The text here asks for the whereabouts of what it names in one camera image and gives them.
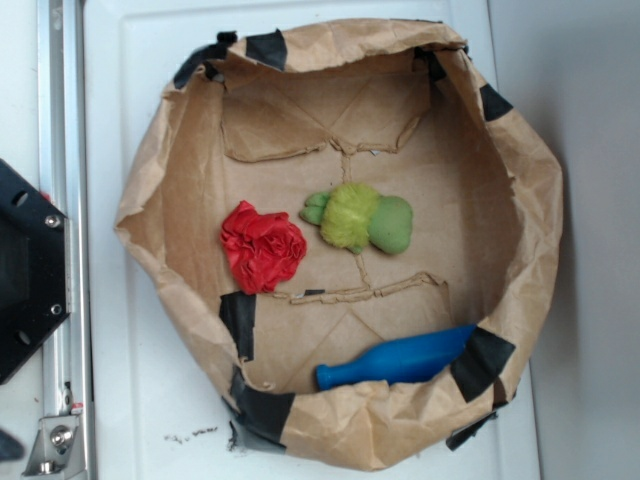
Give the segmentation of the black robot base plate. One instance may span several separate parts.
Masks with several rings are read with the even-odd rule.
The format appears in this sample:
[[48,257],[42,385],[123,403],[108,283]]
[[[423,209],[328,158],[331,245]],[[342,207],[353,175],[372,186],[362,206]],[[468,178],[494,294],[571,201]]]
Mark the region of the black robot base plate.
[[66,216],[1,163],[1,382],[68,317]]

